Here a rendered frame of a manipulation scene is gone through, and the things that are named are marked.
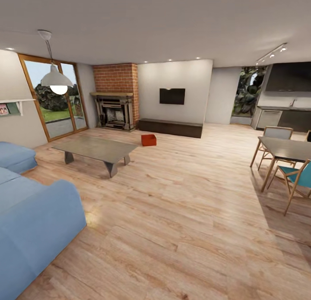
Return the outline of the storage box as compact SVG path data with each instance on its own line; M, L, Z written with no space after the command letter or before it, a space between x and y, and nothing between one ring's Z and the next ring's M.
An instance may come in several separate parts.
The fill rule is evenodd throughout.
M157 145L157 138L155 135L141 135L141 142L142 146L156 146Z

